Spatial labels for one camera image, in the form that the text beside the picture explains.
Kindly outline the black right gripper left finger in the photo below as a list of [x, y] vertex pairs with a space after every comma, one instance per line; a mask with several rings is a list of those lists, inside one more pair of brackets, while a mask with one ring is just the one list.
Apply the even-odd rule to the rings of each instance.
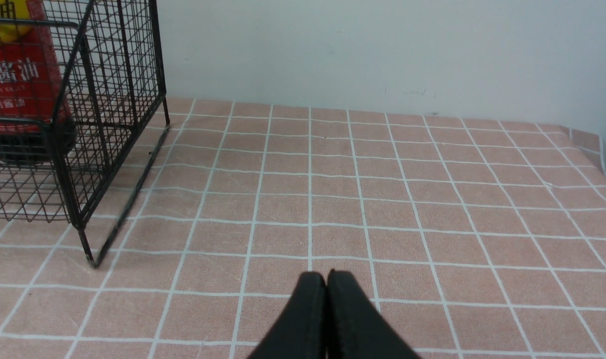
[[325, 358], [326, 293], [323, 275], [301, 273], [280, 316], [249, 358]]

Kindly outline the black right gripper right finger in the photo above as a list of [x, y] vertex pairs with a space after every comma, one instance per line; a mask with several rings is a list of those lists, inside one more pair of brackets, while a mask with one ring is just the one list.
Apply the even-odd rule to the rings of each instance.
[[418, 359], [376, 310], [350, 271], [331, 270], [327, 287], [329, 359]]

